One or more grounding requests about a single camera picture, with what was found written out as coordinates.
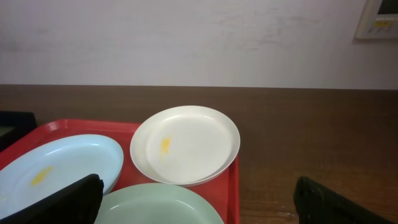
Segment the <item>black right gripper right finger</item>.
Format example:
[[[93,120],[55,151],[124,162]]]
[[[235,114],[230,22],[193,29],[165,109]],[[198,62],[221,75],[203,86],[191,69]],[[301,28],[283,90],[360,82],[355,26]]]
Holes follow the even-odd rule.
[[[294,205],[299,224],[394,224],[304,176],[297,180]]]

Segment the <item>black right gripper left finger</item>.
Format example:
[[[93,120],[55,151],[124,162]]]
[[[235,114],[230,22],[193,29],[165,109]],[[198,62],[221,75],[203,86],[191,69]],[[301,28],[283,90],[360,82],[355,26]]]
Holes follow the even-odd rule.
[[[94,224],[104,183],[90,174],[52,195],[1,219],[2,224]]]

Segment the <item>light blue plate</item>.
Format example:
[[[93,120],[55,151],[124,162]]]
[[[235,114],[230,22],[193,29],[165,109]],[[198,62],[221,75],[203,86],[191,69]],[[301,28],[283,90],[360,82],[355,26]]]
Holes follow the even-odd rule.
[[[1,218],[16,213],[90,175],[112,191],[121,174],[124,154],[113,139],[81,134],[41,145],[1,170]]]

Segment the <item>light green plate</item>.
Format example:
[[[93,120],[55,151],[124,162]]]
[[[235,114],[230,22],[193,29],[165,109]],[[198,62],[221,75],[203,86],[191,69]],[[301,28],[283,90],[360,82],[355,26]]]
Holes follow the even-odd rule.
[[[139,184],[103,197],[95,224],[223,224],[201,196],[169,184]]]

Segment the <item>red plastic tray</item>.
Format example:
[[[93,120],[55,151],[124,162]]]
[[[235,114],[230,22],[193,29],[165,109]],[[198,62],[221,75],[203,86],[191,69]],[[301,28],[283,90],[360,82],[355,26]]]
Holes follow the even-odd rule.
[[[100,134],[113,138],[124,153],[121,176],[113,190],[136,184],[150,183],[133,165],[129,146],[139,123],[92,121],[84,119],[59,119],[43,124],[1,152],[1,168],[21,155],[59,138],[77,134]],[[239,160],[218,177],[204,184],[189,187],[207,200],[226,224],[239,224]]]

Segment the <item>dark green water tray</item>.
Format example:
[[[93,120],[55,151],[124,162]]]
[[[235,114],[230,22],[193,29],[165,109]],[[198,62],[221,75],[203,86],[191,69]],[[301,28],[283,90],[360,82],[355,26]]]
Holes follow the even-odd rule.
[[[1,151],[37,127],[32,112],[1,111]]]

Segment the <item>cream white plate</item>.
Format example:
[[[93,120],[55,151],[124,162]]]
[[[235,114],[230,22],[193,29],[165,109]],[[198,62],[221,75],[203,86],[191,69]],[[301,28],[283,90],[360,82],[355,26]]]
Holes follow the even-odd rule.
[[[147,118],[135,131],[130,157],[156,182],[193,186],[219,176],[241,145],[235,123],[204,106],[178,106]]]

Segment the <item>white wall panel device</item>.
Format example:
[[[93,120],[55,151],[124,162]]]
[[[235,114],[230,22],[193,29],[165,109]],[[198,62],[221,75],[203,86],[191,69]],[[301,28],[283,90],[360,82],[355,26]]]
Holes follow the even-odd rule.
[[[367,0],[355,39],[396,39],[398,0]]]

